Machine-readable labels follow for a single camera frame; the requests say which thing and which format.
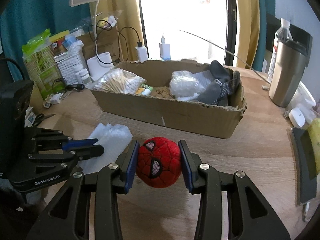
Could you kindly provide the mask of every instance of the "scissors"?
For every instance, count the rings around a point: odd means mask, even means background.
[[[52,117],[56,114],[49,114],[49,115],[44,115],[44,114],[38,114],[35,118],[35,121],[34,123],[32,124],[32,126],[38,126],[39,124],[42,123],[43,120],[49,118],[49,117]]]

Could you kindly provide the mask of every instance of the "window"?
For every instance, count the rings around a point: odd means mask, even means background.
[[[227,33],[236,35],[227,31],[229,7],[228,0],[140,0],[149,58],[160,58],[159,43],[164,35],[170,44],[172,60],[187,58],[199,63],[213,60],[225,63],[222,49],[179,29],[226,48]]]

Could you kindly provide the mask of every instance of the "red plush ball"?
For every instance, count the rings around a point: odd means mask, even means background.
[[[169,187],[181,174],[181,157],[178,145],[163,137],[144,142],[139,149],[137,176],[147,185]]]

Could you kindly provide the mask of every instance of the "yellow curtain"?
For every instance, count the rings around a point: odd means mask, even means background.
[[[237,1],[237,37],[235,55],[252,65],[257,51],[260,32],[259,0]],[[234,58],[233,66],[245,68],[246,65]]]
[[[96,3],[90,3],[91,15],[94,15]],[[97,21],[106,17],[106,13],[112,13],[114,11],[122,10],[117,23],[117,29],[121,30],[125,26],[133,27],[137,30],[140,40],[143,43],[142,27],[140,20],[140,8],[139,0],[101,0],[98,5],[97,12],[102,12],[102,14],[97,17]],[[127,39],[129,59],[128,60],[138,60],[137,52],[135,47],[137,46],[138,37],[134,30],[126,28],[121,32]],[[123,58],[127,58],[127,48],[125,41],[120,37],[120,46],[123,52]]]

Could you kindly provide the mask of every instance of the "water bottle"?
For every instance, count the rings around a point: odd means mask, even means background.
[[[273,45],[273,52],[272,52],[270,67],[269,67],[269,71],[268,71],[268,81],[269,82],[272,81],[273,71],[275,70],[279,40],[283,41],[283,42],[286,42],[288,40],[293,41],[290,30],[289,30],[290,22],[287,21],[286,19],[283,19],[283,18],[281,18],[280,21],[281,21],[281,27],[279,30],[276,31],[276,34],[275,34],[275,42]]]

